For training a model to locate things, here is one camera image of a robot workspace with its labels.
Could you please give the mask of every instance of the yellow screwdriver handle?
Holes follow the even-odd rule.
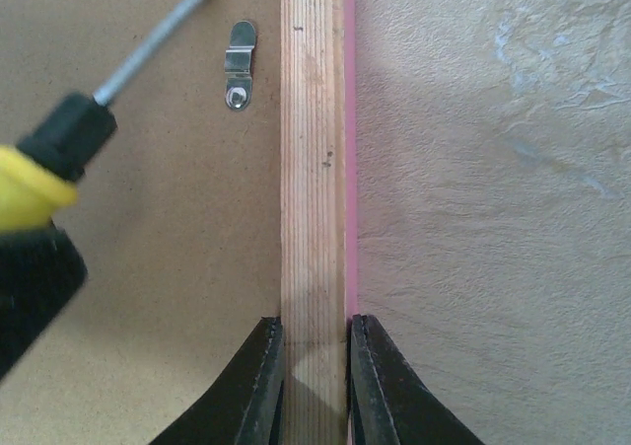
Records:
[[[77,201],[74,184],[11,146],[0,146],[0,234],[42,228]]]

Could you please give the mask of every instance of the wood grain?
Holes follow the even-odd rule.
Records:
[[[346,443],[344,0],[281,0],[285,443]]]

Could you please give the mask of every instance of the screwdriver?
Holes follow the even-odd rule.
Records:
[[[67,95],[15,147],[0,146],[0,235],[45,227],[76,202],[76,183],[116,130],[109,106],[205,1],[182,0],[91,97]]]

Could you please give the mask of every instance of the black object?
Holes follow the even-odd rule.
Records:
[[[283,378],[280,318],[263,318],[210,389],[153,445],[277,445]]]
[[[86,278],[68,236],[54,227],[0,237],[0,380]]]
[[[64,181],[76,182],[116,130],[116,120],[92,97],[71,93],[17,148]]]
[[[377,318],[354,316],[350,343],[355,445],[482,444],[430,393]]]

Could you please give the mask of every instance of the brown fiberboard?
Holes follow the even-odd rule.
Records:
[[[178,0],[0,0],[3,142],[94,90]],[[66,228],[90,281],[0,385],[1,443],[146,443],[279,313],[279,0],[214,0],[114,107]],[[254,94],[223,100],[232,25]]]

